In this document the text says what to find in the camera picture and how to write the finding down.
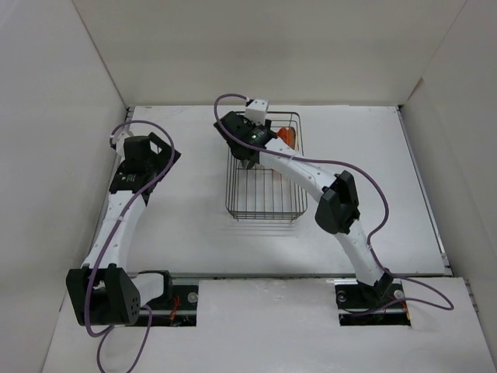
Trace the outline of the black plate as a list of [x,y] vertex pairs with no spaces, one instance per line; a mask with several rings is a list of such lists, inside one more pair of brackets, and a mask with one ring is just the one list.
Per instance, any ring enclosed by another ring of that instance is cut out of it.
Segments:
[[252,169],[256,165],[256,162],[253,160],[243,160],[240,161],[240,164],[242,169]]

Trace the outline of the orange plate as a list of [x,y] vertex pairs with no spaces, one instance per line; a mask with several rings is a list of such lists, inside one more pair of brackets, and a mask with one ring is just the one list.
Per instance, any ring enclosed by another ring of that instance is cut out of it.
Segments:
[[281,127],[277,131],[277,136],[279,138],[281,138],[285,144],[287,144],[290,148],[293,149],[293,145],[291,143],[292,140],[293,140],[293,138],[292,138],[292,134],[291,134],[290,128],[291,127]]

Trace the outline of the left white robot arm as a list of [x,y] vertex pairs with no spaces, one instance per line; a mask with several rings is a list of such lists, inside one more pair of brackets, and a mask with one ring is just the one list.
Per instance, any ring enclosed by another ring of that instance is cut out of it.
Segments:
[[79,268],[68,271],[66,286],[81,326],[132,326],[151,302],[163,309],[173,301],[172,278],[166,270],[127,273],[127,257],[137,223],[159,181],[180,152],[154,133],[127,136],[109,186],[103,223],[90,253]]

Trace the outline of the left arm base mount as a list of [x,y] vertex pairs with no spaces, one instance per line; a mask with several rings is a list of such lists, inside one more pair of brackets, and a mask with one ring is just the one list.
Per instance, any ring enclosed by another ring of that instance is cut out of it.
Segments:
[[191,280],[175,281],[172,277],[165,280],[162,295],[151,298],[157,291],[150,285],[140,284],[136,277],[132,280],[139,290],[141,300],[147,300],[152,310],[152,326],[190,327],[196,326],[199,301],[199,283]]

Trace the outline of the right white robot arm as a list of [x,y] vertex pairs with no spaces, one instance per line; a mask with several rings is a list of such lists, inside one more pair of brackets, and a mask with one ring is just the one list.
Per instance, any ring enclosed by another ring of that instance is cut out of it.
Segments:
[[359,286],[359,296],[369,306],[378,305],[388,294],[393,278],[371,251],[360,223],[359,198],[354,177],[348,171],[332,173],[292,149],[276,132],[256,125],[230,111],[214,123],[231,154],[250,166],[273,169],[304,189],[317,203],[315,221],[333,235],[348,256]]

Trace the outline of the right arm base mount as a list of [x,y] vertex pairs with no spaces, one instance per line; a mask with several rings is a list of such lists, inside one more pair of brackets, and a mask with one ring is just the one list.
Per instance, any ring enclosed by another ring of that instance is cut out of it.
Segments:
[[399,280],[379,298],[368,295],[355,280],[335,281],[335,302],[340,326],[410,326],[411,319],[405,301],[387,304],[405,296]]

